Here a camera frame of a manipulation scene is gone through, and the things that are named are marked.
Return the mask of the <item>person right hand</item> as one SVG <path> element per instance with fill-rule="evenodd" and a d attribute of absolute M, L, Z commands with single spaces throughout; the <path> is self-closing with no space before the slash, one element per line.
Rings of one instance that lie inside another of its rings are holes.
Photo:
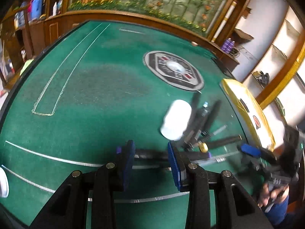
<path fill-rule="evenodd" d="M 267 183 L 265 183 L 258 198 L 258 206 L 260 208 L 267 206 L 269 200 L 274 200 L 276 204 L 281 204 L 288 197 L 289 190 L 289 185 L 286 185 L 279 187 L 278 189 L 274 189 L 273 191 L 269 191 L 269 186 Z"/>

